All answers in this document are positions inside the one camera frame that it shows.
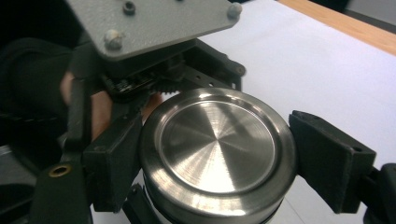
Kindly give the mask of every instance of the person's hand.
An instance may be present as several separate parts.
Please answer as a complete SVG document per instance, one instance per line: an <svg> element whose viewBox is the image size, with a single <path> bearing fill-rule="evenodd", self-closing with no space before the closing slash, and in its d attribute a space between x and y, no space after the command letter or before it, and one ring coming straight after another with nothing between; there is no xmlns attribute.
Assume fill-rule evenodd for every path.
<svg viewBox="0 0 396 224"><path fill-rule="evenodd" d="M66 72L61 82L61 93L67 105L70 105L70 93L74 76ZM91 96L92 101L92 141L97 138L109 125L111 121L111 107L113 102L106 91L99 91ZM163 102L159 93L152 95L148 104L142 111L143 120L146 120L151 112Z"/></svg>

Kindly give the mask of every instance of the silver bolt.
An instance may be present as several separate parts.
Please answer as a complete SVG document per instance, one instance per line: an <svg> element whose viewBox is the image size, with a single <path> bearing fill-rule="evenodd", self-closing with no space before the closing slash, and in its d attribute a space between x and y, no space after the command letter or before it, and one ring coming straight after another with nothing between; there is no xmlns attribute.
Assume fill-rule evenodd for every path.
<svg viewBox="0 0 396 224"><path fill-rule="evenodd" d="M121 49L122 34L116 30L108 30L105 33L105 47L107 49Z"/></svg>
<svg viewBox="0 0 396 224"><path fill-rule="evenodd" d="M228 7L227 15L231 19L238 19L242 13L242 5L239 3L232 3Z"/></svg>

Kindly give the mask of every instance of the metal container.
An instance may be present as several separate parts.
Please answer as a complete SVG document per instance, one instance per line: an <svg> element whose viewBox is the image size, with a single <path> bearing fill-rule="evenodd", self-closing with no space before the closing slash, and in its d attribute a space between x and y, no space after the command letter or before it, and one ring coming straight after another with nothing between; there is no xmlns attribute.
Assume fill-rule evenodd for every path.
<svg viewBox="0 0 396 224"><path fill-rule="evenodd" d="M161 104L140 138L150 199L174 223L263 223L296 175L287 123L240 91L198 89Z"/></svg>

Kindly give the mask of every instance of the wooden strip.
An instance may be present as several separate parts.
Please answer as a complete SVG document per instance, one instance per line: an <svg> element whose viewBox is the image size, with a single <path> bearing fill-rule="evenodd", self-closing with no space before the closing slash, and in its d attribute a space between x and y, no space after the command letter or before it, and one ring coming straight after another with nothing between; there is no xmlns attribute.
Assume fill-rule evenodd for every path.
<svg viewBox="0 0 396 224"><path fill-rule="evenodd" d="M396 35L306 0L278 0L317 21L396 56Z"/></svg>

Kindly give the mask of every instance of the metal plate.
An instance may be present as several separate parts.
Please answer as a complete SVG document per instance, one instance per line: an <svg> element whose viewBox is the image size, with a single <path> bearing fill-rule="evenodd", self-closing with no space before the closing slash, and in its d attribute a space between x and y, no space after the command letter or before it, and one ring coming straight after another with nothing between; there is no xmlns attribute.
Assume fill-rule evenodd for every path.
<svg viewBox="0 0 396 224"><path fill-rule="evenodd" d="M296 174L286 122L240 91L198 89L160 105L140 138L148 193L180 223L260 223Z"/></svg>
<svg viewBox="0 0 396 224"><path fill-rule="evenodd" d="M123 12L122 0L66 0L99 53L117 61L232 27L226 0L133 0L135 13ZM117 31L120 48L109 49L105 35Z"/></svg>

